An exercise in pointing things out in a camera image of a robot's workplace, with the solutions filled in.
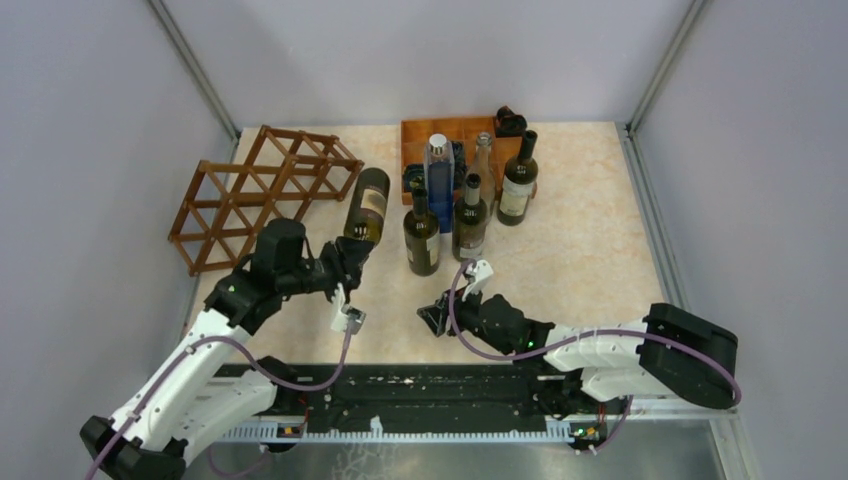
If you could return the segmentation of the green bottle rack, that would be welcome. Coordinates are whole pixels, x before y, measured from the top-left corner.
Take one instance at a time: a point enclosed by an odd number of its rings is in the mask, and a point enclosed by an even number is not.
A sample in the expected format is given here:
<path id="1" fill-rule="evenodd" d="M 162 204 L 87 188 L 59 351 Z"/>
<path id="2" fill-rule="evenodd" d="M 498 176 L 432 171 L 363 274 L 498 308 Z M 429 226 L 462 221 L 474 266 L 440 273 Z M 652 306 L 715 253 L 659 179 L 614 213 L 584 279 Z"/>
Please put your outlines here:
<path id="1" fill-rule="evenodd" d="M 381 241 L 390 193 L 390 179 L 381 168 L 370 167 L 359 174 L 343 234 L 354 240 Z"/>

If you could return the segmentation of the green bottle black neck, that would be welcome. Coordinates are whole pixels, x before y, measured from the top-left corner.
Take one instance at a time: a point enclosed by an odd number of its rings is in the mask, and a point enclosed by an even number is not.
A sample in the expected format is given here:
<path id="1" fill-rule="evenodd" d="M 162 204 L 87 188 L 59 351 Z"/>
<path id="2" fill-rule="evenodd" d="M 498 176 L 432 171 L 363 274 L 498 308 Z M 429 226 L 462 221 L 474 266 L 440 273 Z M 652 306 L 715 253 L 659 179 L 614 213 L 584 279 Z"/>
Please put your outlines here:
<path id="1" fill-rule="evenodd" d="M 440 255 L 440 225 L 430 210 L 424 188 L 412 191 L 412 209 L 403 219 L 407 260 L 411 271 L 418 276 L 436 272 Z"/>

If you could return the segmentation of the green bottle silver neck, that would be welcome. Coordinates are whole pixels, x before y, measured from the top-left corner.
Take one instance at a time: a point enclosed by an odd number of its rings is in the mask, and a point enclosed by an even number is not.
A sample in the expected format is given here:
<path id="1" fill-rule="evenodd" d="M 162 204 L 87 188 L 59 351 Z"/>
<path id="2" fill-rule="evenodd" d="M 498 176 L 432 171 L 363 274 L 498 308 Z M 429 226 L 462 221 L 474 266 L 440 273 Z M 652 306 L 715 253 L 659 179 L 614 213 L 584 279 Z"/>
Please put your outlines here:
<path id="1" fill-rule="evenodd" d="M 482 255 L 488 207 L 481 198 L 481 183 L 479 174 L 469 174 L 463 194 L 454 206 L 452 253 L 459 262 Z"/>

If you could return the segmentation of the blue square glass bottle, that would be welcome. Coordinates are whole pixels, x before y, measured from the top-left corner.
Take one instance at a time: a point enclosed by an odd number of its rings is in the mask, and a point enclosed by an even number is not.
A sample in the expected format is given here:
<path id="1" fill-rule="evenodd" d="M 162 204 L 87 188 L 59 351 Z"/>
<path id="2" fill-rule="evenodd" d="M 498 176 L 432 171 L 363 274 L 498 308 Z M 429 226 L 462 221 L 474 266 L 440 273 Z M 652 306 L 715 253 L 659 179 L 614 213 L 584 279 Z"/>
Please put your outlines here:
<path id="1" fill-rule="evenodd" d="M 428 139 L 425 155 L 428 206 L 435 213 L 441 234 L 452 231 L 455 160 L 450 140 L 441 133 Z"/>

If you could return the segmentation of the green bottle white label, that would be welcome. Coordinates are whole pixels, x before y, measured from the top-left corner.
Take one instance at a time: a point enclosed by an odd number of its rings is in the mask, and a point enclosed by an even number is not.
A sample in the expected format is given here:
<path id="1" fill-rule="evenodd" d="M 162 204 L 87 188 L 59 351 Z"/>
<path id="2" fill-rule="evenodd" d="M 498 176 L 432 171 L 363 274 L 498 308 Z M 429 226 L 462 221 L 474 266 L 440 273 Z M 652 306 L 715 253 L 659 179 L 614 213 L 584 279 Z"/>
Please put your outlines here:
<path id="1" fill-rule="evenodd" d="M 525 219 L 539 172 L 533 156 L 537 139 L 534 130 L 525 130 L 518 153 L 505 165 L 497 218 L 506 226 L 517 226 Z"/>

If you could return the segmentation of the clear glass wine bottle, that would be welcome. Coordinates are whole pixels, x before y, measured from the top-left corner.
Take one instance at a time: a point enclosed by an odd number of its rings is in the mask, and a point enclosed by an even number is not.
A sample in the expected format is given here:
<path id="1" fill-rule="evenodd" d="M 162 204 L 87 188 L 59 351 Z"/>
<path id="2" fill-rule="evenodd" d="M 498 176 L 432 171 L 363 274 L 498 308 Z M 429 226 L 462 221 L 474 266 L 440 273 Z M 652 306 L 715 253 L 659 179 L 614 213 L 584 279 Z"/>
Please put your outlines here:
<path id="1" fill-rule="evenodd" d="M 494 216 L 496 200 L 496 178 L 491 165 L 492 147 L 493 136 L 488 132 L 479 133 L 475 140 L 474 159 L 468 168 L 468 174 L 478 174 L 481 179 L 480 199 L 486 204 L 486 223 Z"/>

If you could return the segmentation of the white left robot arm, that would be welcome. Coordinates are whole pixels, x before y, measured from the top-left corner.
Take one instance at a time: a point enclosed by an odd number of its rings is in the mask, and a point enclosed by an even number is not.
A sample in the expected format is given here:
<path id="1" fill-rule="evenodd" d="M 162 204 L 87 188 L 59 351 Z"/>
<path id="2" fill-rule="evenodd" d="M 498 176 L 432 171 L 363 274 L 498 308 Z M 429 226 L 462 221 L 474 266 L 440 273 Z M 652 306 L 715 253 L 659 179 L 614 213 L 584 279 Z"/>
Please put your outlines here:
<path id="1" fill-rule="evenodd" d="M 192 328 L 150 379 L 110 416 L 92 416 L 80 437 L 92 457 L 85 476 L 179 479 L 198 453 L 247 418 L 268 410 L 282 391 L 316 392 L 343 372 L 352 337 L 365 319 L 350 304 L 376 244 L 363 221 L 313 255 L 305 226 L 276 219 L 256 249 L 219 280 Z M 257 360 L 246 348 L 266 320 L 294 296 L 321 292 L 332 303 L 331 324 L 343 333 L 330 377 L 299 384 L 274 374 L 282 362 Z"/>

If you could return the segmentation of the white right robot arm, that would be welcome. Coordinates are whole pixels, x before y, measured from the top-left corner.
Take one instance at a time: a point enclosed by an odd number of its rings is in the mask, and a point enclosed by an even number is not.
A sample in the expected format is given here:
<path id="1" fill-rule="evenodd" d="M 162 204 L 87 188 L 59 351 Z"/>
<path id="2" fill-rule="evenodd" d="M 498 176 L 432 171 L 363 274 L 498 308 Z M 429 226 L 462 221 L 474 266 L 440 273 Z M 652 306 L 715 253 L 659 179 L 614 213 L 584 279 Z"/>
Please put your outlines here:
<path id="1" fill-rule="evenodd" d="M 714 410 L 741 401 L 737 336 L 668 303 L 652 304 L 636 321 L 596 328 L 531 319 L 502 295 L 444 292 L 416 314 L 435 336 L 481 340 L 483 358 L 575 373 L 580 391 L 596 401 L 675 395 Z"/>

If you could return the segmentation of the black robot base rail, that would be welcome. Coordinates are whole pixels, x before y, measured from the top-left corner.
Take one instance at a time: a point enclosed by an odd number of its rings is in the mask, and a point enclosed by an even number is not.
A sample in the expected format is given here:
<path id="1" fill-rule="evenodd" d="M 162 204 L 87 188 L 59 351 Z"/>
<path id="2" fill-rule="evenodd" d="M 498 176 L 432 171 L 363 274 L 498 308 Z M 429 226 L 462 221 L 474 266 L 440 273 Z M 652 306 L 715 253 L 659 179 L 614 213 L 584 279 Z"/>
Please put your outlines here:
<path id="1" fill-rule="evenodd" d="M 316 392 L 283 389 L 226 434 L 283 443 L 598 444 L 628 402 L 599 402 L 577 373 L 519 364 L 353 364 Z"/>

